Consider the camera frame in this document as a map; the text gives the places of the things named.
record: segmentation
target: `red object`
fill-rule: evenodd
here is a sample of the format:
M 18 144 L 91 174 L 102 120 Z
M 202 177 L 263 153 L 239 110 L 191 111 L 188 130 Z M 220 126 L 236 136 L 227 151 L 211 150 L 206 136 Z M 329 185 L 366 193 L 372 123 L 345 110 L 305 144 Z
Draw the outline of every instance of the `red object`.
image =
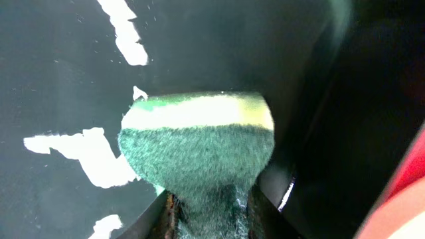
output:
M 425 176 L 425 130 L 420 132 L 418 139 L 396 172 L 388 188 L 386 201 L 423 176 Z
M 387 239 L 425 212 L 425 130 L 422 128 L 391 180 L 384 203 L 376 209 L 358 239 Z

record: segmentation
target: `sponge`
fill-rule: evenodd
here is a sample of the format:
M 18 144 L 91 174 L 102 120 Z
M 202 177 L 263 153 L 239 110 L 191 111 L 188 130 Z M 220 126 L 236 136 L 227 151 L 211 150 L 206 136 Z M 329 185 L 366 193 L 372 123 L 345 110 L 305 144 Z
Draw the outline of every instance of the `sponge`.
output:
M 274 148 L 274 122 L 261 95 L 137 100 L 118 144 L 140 177 L 181 202 L 180 238 L 248 237 L 248 192 Z

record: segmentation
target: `white paint fleck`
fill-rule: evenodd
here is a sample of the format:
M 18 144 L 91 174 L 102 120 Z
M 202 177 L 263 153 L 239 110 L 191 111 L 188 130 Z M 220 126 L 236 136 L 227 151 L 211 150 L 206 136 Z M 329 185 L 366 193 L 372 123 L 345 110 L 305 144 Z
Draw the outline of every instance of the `white paint fleck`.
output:
M 23 143 L 35 153 L 50 154 L 52 148 L 67 159 L 79 160 L 88 179 L 97 187 L 122 186 L 138 178 L 123 155 L 115 158 L 101 127 L 83 129 L 75 135 L 36 135 L 24 138 Z
M 129 20 L 137 16 L 127 6 L 124 0 L 98 0 L 106 14 L 110 16 L 110 22 L 115 27 L 115 43 L 124 55 L 127 63 L 131 66 L 145 66 L 147 53 L 142 44 L 139 44 L 140 36 L 135 30 L 134 24 Z
M 143 90 L 140 90 L 137 86 L 133 86 L 133 100 L 137 100 L 138 98 L 143 97 L 143 99 L 147 100 L 147 94 Z
M 109 239 L 113 230 L 123 226 L 120 217 L 116 214 L 106 216 L 93 226 L 94 233 L 88 239 Z

